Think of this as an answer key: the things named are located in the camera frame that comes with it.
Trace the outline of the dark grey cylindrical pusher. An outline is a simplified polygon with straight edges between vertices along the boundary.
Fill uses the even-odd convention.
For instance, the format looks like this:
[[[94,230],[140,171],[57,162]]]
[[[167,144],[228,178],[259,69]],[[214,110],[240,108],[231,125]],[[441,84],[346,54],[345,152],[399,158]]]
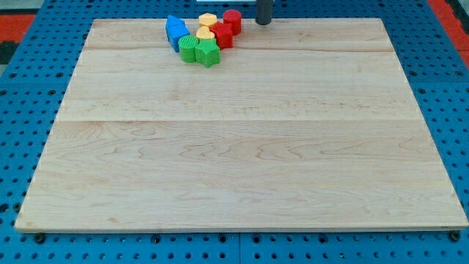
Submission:
[[[272,21],[273,0],[256,0],[255,21],[259,25],[268,25]]]

